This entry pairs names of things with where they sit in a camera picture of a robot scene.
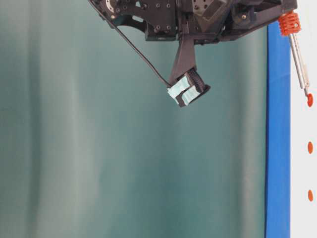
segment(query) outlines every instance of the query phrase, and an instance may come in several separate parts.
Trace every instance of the teal fabric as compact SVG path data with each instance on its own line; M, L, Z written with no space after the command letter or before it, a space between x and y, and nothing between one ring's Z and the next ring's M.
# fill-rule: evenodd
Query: teal fabric
M182 109L85 0L1 1L0 39L1 238L264 237L265 29L197 46Z

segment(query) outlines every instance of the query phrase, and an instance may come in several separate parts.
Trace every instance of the light blue tape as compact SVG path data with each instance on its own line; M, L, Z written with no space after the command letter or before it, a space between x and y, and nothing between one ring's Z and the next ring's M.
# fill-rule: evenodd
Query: light blue tape
M182 99L185 105L188 105L192 100L197 98L200 95L200 92L197 92L196 87L193 85L182 95Z
M174 84L173 87L169 88L167 92L172 98L175 99L181 92L189 88L189 86L190 85L188 83L187 77L184 76L176 84Z

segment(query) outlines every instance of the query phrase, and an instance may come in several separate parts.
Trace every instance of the orange knob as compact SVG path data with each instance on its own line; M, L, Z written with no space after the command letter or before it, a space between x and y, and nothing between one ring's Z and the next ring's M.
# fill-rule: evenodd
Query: orange knob
M278 22L283 36L297 33L302 29L298 14L293 11L282 15Z
M313 98L313 95L310 93L308 96L307 96L307 104L308 106L311 108L312 105L314 104L314 98Z

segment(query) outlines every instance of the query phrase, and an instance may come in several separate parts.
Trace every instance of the orange dot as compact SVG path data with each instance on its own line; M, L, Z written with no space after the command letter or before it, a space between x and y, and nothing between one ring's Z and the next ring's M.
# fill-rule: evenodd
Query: orange dot
M314 146L311 142L308 143L308 152L311 154L313 153L313 150L314 150Z
M309 106L309 107L312 107L312 105L313 105L313 103L314 103L314 97L313 97L313 95L310 93L310 94L307 96L307 99L308 99L308 101L307 101L308 106Z
M311 190L308 191L308 199L310 202L312 202L314 199L313 192Z

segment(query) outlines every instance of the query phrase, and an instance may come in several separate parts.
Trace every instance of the metal rod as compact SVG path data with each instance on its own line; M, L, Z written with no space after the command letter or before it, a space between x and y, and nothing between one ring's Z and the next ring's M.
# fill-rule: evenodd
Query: metal rod
M289 35L289 41L292 48L292 53L294 57L294 62L295 62L296 70L297 70L299 83L300 83L301 89L304 90L305 96L307 97L309 94L308 88L310 86L310 82L308 79L307 68L306 68L306 65L304 64L301 50L298 43L298 39L295 33Z

